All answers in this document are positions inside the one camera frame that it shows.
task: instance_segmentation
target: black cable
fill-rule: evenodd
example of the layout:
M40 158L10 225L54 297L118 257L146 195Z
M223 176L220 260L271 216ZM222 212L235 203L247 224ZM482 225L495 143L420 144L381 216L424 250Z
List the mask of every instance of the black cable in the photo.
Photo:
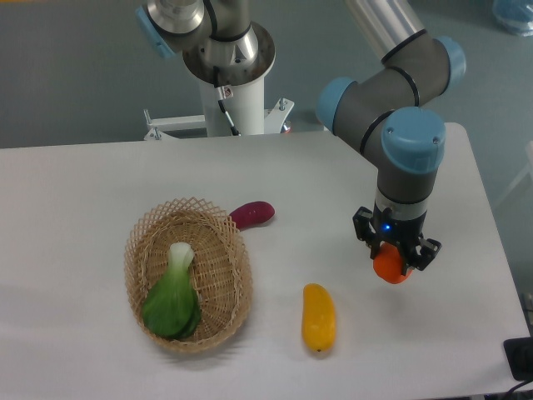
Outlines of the black cable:
M220 84L218 82L218 74L220 73L220 69L218 67L213 67L213 86L215 88L219 88ZM230 125L230 129L232 130L233 136L241 136L241 133L237 130L235 127L235 124L233 123L232 118L230 117L230 113L226 110L224 107L224 102L222 100L218 100L218 107L220 108L220 111L222 114L226 115L226 120Z
M520 382L516 386L512 387L511 389L509 389L509 392L507 392L504 395L504 397L501 398L501 400L510 400L511 396L513 395L513 393L515 392L516 389L520 389L522 386L525 386L528 383L532 383L532 382L533 382L533 379L530 379L529 381Z

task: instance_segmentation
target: bok choy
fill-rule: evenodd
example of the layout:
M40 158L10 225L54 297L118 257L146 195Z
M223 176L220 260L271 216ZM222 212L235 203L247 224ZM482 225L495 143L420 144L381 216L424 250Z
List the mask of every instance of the bok choy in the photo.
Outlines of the bok choy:
M167 270L142 305L145 327L162 338L191 336L202 319L198 296L189 277L193 258L188 243L173 243L168 251Z

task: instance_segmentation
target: yellow pepper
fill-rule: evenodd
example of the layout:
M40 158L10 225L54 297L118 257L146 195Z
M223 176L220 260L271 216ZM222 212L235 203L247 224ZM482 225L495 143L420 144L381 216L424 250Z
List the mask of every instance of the yellow pepper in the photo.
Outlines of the yellow pepper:
M335 342L335 306L325 288L309 283L303 288L301 335L314 352L323 352Z

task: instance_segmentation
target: orange fruit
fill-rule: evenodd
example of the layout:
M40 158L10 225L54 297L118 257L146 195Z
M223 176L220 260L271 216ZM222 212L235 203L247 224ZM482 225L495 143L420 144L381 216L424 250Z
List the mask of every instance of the orange fruit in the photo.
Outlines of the orange fruit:
M376 271L377 276L394 285L402 283L412 272L410 270L406 276L401 275L402 265L403 260L398 249L390 243L384 242L379 253L374 257L374 271Z

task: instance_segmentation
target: wicker basket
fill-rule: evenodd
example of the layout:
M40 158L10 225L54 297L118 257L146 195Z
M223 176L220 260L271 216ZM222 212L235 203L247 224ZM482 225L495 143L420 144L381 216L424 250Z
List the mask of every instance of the wicker basket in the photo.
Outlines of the wicker basket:
M171 244L187 242L195 252L190 267L202 320L182 341L151 333L142 322L142 304L167 269ZM137 323L153 341L180 353L196 353L228 339L250 311L252 275L247 250L235 223L205 200L174 200L153 208L135 225L125 254L126 287Z

